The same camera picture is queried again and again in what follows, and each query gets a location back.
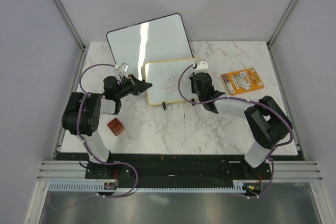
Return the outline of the right aluminium corner post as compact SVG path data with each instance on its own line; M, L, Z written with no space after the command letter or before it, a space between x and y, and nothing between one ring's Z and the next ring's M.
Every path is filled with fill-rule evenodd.
M294 10L296 4L299 2L299 0L290 0L287 7L285 8L279 22L277 23L275 29L273 30L270 38L267 41L267 48L271 49L273 44L275 43L277 37L279 36L283 26L287 22L288 18L290 17L292 11Z

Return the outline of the red wooden block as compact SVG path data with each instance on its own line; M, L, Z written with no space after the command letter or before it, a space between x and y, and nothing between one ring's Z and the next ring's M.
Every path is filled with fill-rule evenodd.
M120 135L124 130L125 127L124 125L120 122L118 118L112 119L108 124L107 127L109 130L115 135L118 136Z

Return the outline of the aluminium rail frame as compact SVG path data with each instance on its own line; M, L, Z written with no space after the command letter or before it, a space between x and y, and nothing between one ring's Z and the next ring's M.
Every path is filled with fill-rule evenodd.
M43 161L26 223L329 223L314 161L240 155L86 154Z

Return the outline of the yellow framed whiteboard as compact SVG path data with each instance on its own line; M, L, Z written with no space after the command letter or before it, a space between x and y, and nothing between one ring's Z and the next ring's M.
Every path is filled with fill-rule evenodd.
M199 58L186 58L179 60L153 61L144 65L145 82L151 83L152 87L147 89L147 100L149 105L161 105L162 103L180 103L185 100L181 97L178 88L186 99L197 99L197 95L191 92L191 81L189 75L193 69L189 69L178 83L181 73Z

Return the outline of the left aluminium corner post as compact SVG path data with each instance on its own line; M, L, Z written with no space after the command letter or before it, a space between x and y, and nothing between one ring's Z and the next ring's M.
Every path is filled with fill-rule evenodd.
M85 51L86 46L83 43L83 40L80 38L80 35L78 33L78 31L76 30L68 12L66 11L66 8L64 7L63 3L61 0L52 0L57 11L59 12L59 14L61 15L63 21L65 22L65 24L67 25L70 33L72 34L74 40L76 41L77 45L79 46L81 51Z

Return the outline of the orange card box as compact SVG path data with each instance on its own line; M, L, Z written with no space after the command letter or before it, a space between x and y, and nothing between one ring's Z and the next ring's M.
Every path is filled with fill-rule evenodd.
M240 95L264 88L264 83L255 68L224 73L221 80L229 95Z

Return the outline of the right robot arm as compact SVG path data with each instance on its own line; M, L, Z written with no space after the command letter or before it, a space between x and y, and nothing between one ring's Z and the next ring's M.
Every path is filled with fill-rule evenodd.
M293 141L293 126L277 102L270 96L254 101L230 97L215 90L208 73L193 73L190 76L192 93L205 110L216 114L229 114L245 119L250 127L254 142L245 154L240 166L241 174L248 179L259 173L259 165L268 159L280 146L279 141L287 135Z

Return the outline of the black framed whiteboard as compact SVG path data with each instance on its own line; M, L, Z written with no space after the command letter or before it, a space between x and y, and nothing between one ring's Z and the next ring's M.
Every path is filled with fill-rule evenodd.
M144 79L147 62L193 57L178 13L109 31L106 39L115 63L127 63L128 73L138 79Z

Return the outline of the aluminium corner post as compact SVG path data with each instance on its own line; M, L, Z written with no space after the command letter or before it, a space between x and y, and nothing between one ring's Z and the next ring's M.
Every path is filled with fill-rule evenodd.
M76 41L77 45L79 46L81 51L85 51L86 46L83 43L83 40L80 38L80 35L78 33L78 31L76 30L68 12L66 11L66 8L64 7L63 3L61 0L52 0L57 11L59 12L59 14L61 15L63 21L65 22L65 24L67 25L70 33L72 34L74 40Z
M275 29L273 30L270 38L267 41L267 48L271 49L273 44L275 43L277 37L279 36L283 26L287 22L288 18L290 17L292 11L294 10L296 4L299 2L299 0L290 0L287 7L285 8L279 22L277 23Z

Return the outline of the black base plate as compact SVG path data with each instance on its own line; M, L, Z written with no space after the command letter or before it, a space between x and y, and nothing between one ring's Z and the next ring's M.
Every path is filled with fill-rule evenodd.
M126 187L231 186L235 180L302 178L307 171L302 157L292 156L275 156L256 168L243 155L111 154L111 166L95 164L84 153L59 153L56 160L75 162L86 171L85 179L115 179Z

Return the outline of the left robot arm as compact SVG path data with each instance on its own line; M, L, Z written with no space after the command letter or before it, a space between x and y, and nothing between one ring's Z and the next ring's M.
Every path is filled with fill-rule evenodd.
M103 80L104 92L73 92L62 115L64 130L76 136L89 154L89 160L98 163L97 173L111 178L115 165L108 161L110 151L98 132L100 115L117 115L121 110L121 99L128 95L139 95L153 84L141 81L130 74L119 81L115 76Z

